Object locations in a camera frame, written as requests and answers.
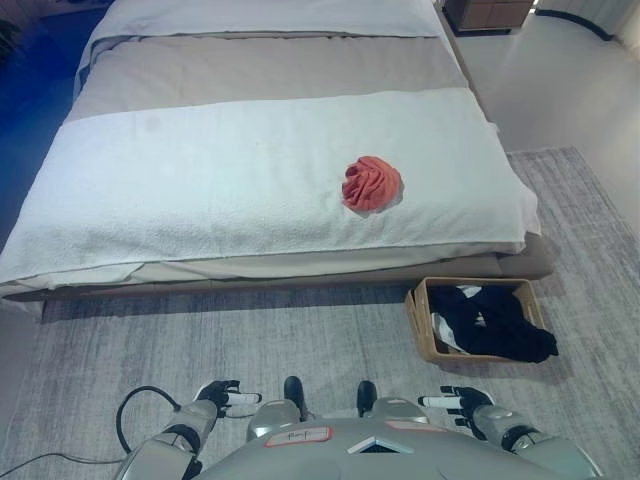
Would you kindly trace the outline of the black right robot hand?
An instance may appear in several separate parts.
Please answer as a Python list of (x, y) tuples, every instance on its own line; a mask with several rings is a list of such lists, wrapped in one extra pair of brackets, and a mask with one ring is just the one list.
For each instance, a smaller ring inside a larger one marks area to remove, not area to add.
[(425, 408), (442, 409), (454, 417), (456, 426), (471, 429), (475, 423), (474, 412), (486, 405), (493, 405), (493, 398), (486, 392), (468, 386), (444, 385), (439, 395), (422, 395), (418, 405)]

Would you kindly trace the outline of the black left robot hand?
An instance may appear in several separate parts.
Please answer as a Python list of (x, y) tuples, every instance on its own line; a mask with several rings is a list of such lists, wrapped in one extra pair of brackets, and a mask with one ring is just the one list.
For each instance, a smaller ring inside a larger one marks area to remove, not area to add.
[(231, 407), (257, 405), (262, 402), (260, 393), (242, 393), (239, 387), (239, 380), (215, 380), (202, 386), (194, 400), (214, 403), (218, 418), (225, 418)]

